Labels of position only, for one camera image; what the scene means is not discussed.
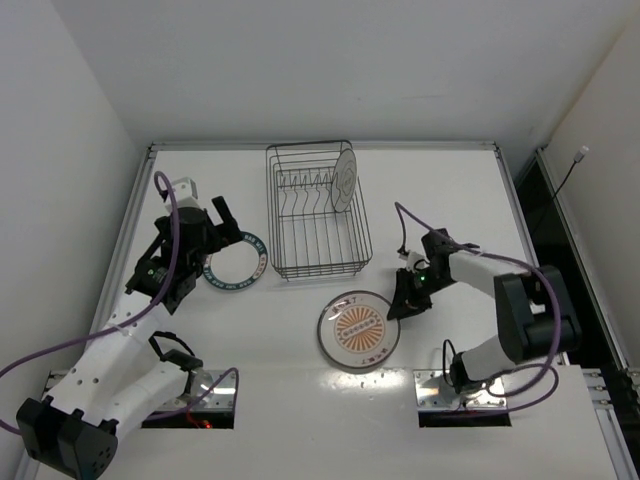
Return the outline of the orange sunburst plate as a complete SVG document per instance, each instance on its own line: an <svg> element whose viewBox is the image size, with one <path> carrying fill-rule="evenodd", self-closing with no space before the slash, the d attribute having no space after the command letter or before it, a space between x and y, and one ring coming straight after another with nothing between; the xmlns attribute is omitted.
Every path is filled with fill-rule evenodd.
<svg viewBox="0 0 640 480"><path fill-rule="evenodd" d="M388 320L390 302L368 290L351 290L332 299L316 326L321 353L347 371L369 371L395 351L401 327Z"/></svg>

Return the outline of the white plate with grey motif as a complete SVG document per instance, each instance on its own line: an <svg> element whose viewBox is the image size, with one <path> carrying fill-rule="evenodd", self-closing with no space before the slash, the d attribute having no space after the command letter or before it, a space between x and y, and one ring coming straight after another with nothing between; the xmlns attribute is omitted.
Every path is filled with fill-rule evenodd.
<svg viewBox="0 0 640 480"><path fill-rule="evenodd" d="M354 196L358 180L357 160L350 148L343 150L334 166L330 188L330 200L334 212L347 209Z"/></svg>

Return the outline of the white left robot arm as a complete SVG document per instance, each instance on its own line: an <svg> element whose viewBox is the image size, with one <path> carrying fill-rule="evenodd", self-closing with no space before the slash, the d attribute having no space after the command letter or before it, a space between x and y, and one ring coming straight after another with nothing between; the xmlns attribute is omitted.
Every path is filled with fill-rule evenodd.
<svg viewBox="0 0 640 480"><path fill-rule="evenodd" d="M40 400L26 399L16 414L26 453L74 479L97 479L113 461L118 444L159 408L185 396L195 406L204 374L199 358L179 350L160 356L154 368L131 385L122 379L138 354L167 325L195 288L208 256L242 239L223 197L212 203L214 224L195 199L170 205L156 219L158 234L135 266L111 323L91 337L76 364Z"/></svg>

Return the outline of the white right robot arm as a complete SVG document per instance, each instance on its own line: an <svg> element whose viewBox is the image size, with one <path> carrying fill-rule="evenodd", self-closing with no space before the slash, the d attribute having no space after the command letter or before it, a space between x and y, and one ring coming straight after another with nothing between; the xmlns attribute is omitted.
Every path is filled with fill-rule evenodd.
<svg viewBox="0 0 640 480"><path fill-rule="evenodd" d="M431 296L464 283L495 301L497 334L453 356L449 381L458 394L476 389L528 361L574 351L582 328L561 272L481 253L457 244L445 229L421 238L424 253L403 248L387 319L402 320L432 307Z"/></svg>

